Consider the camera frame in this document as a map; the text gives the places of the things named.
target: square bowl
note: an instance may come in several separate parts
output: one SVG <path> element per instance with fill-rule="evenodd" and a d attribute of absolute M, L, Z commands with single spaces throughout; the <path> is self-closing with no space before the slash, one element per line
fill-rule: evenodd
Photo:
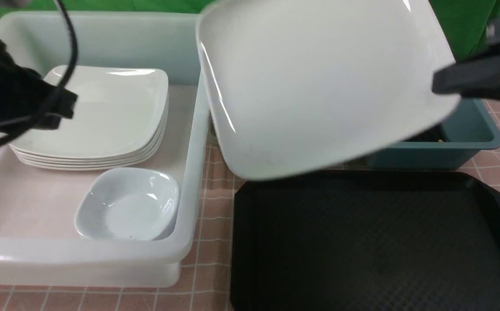
<path fill-rule="evenodd" d="M 84 238 L 161 240 L 175 227 L 179 185 L 160 171 L 115 168 L 100 175 L 75 215 Z"/>

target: black tray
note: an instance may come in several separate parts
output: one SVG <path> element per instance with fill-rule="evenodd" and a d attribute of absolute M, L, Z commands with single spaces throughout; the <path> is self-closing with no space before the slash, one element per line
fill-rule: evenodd
<path fill-rule="evenodd" d="M 321 172 L 234 204 L 236 311 L 500 311 L 500 193 L 469 175 Z"/>

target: teal plastic bin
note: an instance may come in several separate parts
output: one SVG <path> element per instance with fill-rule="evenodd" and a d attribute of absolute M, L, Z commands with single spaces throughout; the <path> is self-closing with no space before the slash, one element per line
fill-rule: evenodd
<path fill-rule="evenodd" d="M 379 170 L 453 171 L 480 150 L 500 147 L 500 131 L 481 100 L 461 100 L 442 132 L 446 142 L 400 142 L 370 154 L 366 164 Z"/>

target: white plastic bin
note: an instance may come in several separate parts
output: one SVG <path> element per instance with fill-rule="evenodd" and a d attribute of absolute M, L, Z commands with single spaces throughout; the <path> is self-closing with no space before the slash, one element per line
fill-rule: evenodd
<path fill-rule="evenodd" d="M 0 284 L 168 287 L 193 240 L 208 128 L 196 15 L 70 12 L 79 65 L 158 68 L 169 76 L 170 117 L 163 143 L 142 167 L 179 181 L 175 230 L 160 241 L 81 240 L 73 215 L 101 172 L 45 171 L 0 149 Z M 18 12 L 0 20 L 0 39 L 15 61 L 46 75 L 68 61 L 64 22 L 54 12 Z"/>

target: square plate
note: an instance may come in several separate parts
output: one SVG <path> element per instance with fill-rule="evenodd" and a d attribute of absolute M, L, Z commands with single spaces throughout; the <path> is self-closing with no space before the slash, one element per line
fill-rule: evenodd
<path fill-rule="evenodd" d="M 230 169 L 271 179 L 358 158 L 441 122 L 453 55 L 425 0 L 219 0 L 197 24 Z"/>
<path fill-rule="evenodd" d="M 45 78 L 56 84 L 64 66 Z M 11 146 L 60 158 L 105 158 L 143 148 L 156 132 L 167 101 L 167 74 L 159 69 L 78 66 L 67 89 L 79 95 L 72 120 L 58 130 L 30 130 Z"/>

